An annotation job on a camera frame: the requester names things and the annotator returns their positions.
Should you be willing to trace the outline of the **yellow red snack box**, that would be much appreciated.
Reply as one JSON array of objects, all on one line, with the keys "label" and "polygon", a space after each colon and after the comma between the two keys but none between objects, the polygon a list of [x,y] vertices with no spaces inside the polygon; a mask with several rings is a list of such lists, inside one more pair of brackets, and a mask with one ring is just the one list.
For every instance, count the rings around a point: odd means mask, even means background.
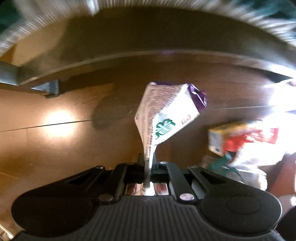
[{"label": "yellow red snack box", "polygon": [[227,152],[236,153],[246,143],[275,144],[278,133],[278,128],[270,127],[262,120],[235,121],[208,129],[208,148],[222,157]]}]

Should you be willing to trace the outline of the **white green purple carton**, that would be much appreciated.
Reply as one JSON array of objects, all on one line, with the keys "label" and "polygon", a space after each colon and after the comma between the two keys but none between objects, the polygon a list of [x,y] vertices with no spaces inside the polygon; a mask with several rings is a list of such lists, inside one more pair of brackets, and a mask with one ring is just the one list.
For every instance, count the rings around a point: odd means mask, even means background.
[{"label": "white green purple carton", "polygon": [[191,83],[151,82],[146,86],[134,117],[144,149],[143,195],[150,188],[157,146],[194,121],[206,107],[206,93]]}]

